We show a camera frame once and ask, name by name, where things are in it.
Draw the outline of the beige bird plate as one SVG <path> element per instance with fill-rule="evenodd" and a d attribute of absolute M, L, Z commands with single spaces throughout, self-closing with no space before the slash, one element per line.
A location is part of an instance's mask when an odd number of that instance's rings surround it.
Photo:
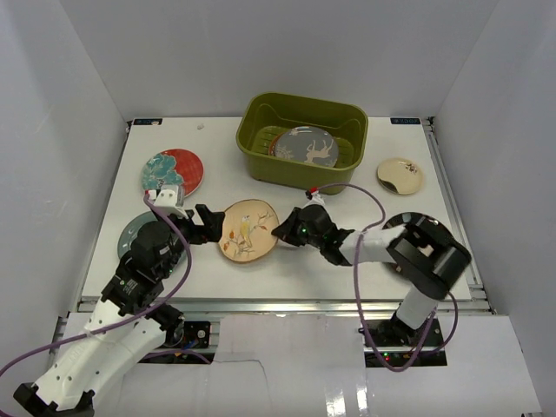
<path fill-rule="evenodd" d="M 277 243 L 272 230 L 279 225 L 275 210 L 265 201 L 248 199 L 225 210 L 221 253 L 230 261 L 250 263 L 268 255 Z"/>

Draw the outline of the red and teal floral plate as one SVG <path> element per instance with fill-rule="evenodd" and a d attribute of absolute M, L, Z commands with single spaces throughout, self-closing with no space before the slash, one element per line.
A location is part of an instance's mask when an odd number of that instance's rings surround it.
<path fill-rule="evenodd" d="M 176 185 L 182 187 L 184 197 L 199 188 L 203 177 L 202 160 L 187 149 L 166 149 L 151 156 L 143 165 L 140 176 L 144 190 Z"/>

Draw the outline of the white petal pattern plate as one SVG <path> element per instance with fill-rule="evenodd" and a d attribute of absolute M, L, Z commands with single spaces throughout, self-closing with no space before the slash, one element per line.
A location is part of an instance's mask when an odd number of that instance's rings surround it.
<path fill-rule="evenodd" d="M 280 133 L 271 141 L 268 147 L 268 154 L 270 156 L 280 157 L 280 158 L 284 157 L 286 150 L 285 151 L 283 150 L 283 143 L 281 139 L 283 135 L 284 133 Z"/>

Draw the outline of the teal plain plate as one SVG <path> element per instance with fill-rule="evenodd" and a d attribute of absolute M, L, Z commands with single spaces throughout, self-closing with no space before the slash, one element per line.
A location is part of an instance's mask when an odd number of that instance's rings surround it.
<path fill-rule="evenodd" d="M 120 234 L 116 252 L 119 259 L 130 257 L 144 267 L 163 261 L 176 265 L 187 259 L 176 232 L 152 212 L 145 212 L 128 223 Z"/>

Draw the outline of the grey deer plate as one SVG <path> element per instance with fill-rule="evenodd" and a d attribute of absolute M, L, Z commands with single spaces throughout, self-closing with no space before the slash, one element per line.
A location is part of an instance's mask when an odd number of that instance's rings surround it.
<path fill-rule="evenodd" d="M 286 131 L 281 139 L 283 150 L 286 150 L 281 159 L 330 168 L 334 167 L 338 161 L 338 143 L 324 129 L 299 126 Z"/>

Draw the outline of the dark rim cream plate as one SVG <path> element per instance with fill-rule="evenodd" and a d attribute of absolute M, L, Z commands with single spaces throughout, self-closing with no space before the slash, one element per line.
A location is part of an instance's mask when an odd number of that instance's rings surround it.
<path fill-rule="evenodd" d="M 425 215 L 419 212 L 403 212 L 390 217 L 381 226 L 382 229 L 390 229 L 400 225 L 410 225 L 414 229 L 423 229 L 426 223 L 434 226 L 441 226 L 442 223 L 430 215 Z"/>

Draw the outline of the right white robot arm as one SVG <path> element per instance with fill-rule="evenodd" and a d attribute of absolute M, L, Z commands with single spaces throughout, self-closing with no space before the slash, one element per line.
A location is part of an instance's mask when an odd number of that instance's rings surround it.
<path fill-rule="evenodd" d="M 370 331 L 375 341 L 387 346 L 398 342 L 410 347 L 422 338 L 426 319 L 472 260 L 451 232 L 426 215 L 410 215 L 392 227 L 363 232 L 336 226 L 323 206 L 308 204 L 294 208 L 272 235 L 295 247 L 316 248 L 335 266 L 372 262 L 397 267 L 411 288 L 392 317 Z"/>

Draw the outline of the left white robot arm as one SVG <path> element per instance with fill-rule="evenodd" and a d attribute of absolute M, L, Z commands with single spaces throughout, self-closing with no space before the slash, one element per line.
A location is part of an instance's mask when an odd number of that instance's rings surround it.
<path fill-rule="evenodd" d="M 14 400 L 32 416 L 92 416 L 95 405 L 137 362 L 183 337 L 183 318 L 166 302 L 157 303 L 163 282 L 190 248 L 222 237 L 222 212 L 198 204 L 192 210 L 151 209 L 121 257 L 113 277 L 82 332 L 51 368 L 21 384 Z"/>

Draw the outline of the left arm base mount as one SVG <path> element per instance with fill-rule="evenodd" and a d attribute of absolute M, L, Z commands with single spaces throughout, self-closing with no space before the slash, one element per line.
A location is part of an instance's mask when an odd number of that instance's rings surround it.
<path fill-rule="evenodd" d="M 209 321 L 183 321 L 167 332 L 164 348 L 208 348 L 211 323 Z"/>

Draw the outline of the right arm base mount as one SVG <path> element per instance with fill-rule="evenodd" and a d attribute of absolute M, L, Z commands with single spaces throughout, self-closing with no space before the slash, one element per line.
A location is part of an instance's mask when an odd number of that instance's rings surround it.
<path fill-rule="evenodd" d="M 446 367 L 445 339 L 439 320 L 434 318 L 420 350 L 417 349 L 425 330 L 424 323 L 418 330 L 405 329 L 390 320 L 368 320 L 367 329 L 379 354 L 363 339 L 366 368 L 383 367 L 383 361 L 391 367 L 404 367 L 418 351 L 412 367 Z"/>

